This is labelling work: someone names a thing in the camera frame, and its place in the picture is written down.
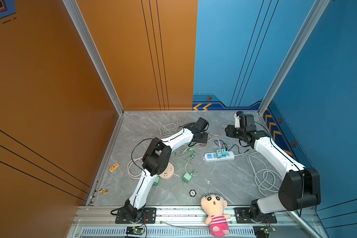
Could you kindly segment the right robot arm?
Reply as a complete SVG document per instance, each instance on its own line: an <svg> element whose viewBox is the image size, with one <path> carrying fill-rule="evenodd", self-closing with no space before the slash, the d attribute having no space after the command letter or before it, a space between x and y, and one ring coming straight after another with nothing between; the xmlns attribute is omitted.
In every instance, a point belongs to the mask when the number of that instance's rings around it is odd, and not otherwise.
<svg viewBox="0 0 357 238"><path fill-rule="evenodd" d="M279 190L268 197L252 201L251 219L259 223L281 211L296 211L321 203L320 174L314 168L306 168L276 145L271 134L257 130L254 116L238 111L235 124L228 125L226 135L245 142L263 155L282 178Z"/></svg>

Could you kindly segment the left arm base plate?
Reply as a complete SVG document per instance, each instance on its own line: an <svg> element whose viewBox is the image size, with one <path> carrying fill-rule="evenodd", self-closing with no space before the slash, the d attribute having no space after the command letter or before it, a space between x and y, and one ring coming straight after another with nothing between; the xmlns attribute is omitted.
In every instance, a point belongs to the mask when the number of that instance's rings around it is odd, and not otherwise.
<svg viewBox="0 0 357 238"><path fill-rule="evenodd" d="M156 211L154 207L144 207L137 211L127 211L124 207L117 210L116 224L154 224L156 221Z"/></svg>

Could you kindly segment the teal charger with black cable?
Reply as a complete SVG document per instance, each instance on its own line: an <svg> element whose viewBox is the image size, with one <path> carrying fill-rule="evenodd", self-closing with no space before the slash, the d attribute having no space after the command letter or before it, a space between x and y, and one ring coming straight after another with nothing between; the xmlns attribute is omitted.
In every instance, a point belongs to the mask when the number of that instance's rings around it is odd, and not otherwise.
<svg viewBox="0 0 357 238"><path fill-rule="evenodd" d="M228 151L227 149L221 149L221 156L227 156Z"/></svg>

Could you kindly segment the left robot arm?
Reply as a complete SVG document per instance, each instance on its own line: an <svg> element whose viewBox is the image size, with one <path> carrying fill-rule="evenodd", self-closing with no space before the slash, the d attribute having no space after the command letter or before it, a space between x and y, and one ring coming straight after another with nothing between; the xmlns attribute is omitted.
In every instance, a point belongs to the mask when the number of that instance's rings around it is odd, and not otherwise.
<svg viewBox="0 0 357 238"><path fill-rule="evenodd" d="M198 143L206 143L208 127L209 122L200 117L194 123L181 126L181 130L167 138L151 139L142 157L141 177L133 194L124 204L127 218L132 222L138 222L142 218L146 199L153 182L168 167L171 153L187 143L191 146L195 146Z"/></svg>

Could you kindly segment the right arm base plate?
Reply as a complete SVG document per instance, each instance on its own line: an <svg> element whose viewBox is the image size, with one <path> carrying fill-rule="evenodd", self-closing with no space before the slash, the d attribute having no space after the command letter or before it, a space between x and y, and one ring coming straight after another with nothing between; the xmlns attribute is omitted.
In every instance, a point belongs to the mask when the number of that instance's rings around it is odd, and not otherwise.
<svg viewBox="0 0 357 238"><path fill-rule="evenodd" d="M274 213L261 213L260 210L257 210L255 207L236 207L234 212L238 224L263 224L266 222L270 224L277 223L276 215Z"/></svg>

